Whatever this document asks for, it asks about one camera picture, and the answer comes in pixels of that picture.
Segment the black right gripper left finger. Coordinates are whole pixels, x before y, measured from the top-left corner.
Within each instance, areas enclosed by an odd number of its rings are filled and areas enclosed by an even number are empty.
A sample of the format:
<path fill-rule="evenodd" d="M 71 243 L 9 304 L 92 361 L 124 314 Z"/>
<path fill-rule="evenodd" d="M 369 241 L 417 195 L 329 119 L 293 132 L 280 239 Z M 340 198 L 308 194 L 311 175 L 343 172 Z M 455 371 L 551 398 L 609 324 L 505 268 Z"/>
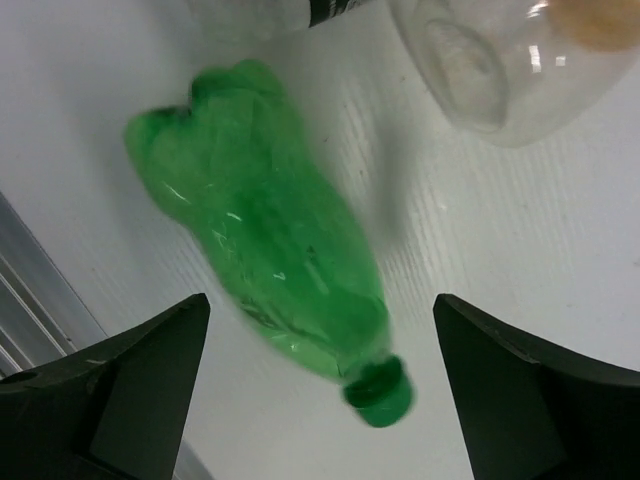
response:
<path fill-rule="evenodd" d="M 210 317 L 193 294 L 1 382 L 4 479 L 170 479 Z"/>

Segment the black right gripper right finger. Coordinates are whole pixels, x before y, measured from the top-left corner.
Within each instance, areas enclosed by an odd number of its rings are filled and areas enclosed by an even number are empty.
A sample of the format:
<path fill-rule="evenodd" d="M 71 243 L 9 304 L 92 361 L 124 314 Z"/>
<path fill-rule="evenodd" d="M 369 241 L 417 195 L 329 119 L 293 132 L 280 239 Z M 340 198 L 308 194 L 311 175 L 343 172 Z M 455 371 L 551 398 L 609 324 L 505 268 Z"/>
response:
<path fill-rule="evenodd" d="M 452 294 L 437 296 L 433 314 L 475 478 L 638 478 L 638 372 Z"/>

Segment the crushed green bottle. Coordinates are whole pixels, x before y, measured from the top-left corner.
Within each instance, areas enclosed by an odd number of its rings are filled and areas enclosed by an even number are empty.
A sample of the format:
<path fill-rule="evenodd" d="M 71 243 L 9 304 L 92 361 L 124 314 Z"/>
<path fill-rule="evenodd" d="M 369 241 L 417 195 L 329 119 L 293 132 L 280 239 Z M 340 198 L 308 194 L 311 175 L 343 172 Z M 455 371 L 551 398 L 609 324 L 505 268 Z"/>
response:
<path fill-rule="evenodd" d="M 123 141 L 151 199 L 190 232 L 258 335 L 337 384 L 369 426 L 409 413 L 413 385 L 367 235 L 265 63 L 201 71 L 185 103 L 134 115 Z"/>

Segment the clear bottle yellow cap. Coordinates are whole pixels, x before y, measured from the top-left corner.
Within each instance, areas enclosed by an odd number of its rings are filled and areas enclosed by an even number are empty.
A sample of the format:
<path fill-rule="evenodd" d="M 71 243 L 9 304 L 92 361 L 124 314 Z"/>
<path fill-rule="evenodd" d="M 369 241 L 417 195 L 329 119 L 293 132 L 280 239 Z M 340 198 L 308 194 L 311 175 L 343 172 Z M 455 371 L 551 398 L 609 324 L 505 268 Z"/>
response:
<path fill-rule="evenodd" d="M 636 1 L 393 1 L 390 10 L 443 113 L 500 146 L 571 122 L 639 57 Z"/>

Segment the clear bottle black label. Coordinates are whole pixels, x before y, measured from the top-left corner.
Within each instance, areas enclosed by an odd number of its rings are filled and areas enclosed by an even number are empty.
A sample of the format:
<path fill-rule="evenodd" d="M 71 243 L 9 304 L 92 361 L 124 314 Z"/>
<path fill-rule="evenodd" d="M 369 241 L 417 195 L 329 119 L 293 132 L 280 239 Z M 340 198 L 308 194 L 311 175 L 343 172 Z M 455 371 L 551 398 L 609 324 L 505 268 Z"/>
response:
<path fill-rule="evenodd" d="M 259 42 L 313 28 L 367 1 L 229 0 L 187 1 L 204 31 L 232 43 Z"/>

